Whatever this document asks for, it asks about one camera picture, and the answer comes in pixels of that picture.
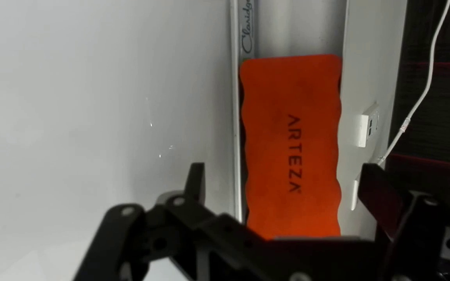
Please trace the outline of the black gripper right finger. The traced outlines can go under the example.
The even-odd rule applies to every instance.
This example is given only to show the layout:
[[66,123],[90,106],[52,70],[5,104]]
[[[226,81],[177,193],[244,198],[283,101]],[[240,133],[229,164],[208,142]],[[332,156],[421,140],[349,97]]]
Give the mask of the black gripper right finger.
[[379,164],[362,168],[358,198],[388,239],[387,281],[450,281],[450,206],[402,187]]

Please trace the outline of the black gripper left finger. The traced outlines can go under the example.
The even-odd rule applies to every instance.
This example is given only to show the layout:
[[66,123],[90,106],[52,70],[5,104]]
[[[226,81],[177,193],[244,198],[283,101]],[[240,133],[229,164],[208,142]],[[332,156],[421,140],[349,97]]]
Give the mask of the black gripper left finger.
[[151,264],[169,259],[188,281],[268,281],[257,237],[233,217],[205,204],[205,164],[194,162],[182,192],[168,192],[146,211],[112,208],[74,281],[144,281]]

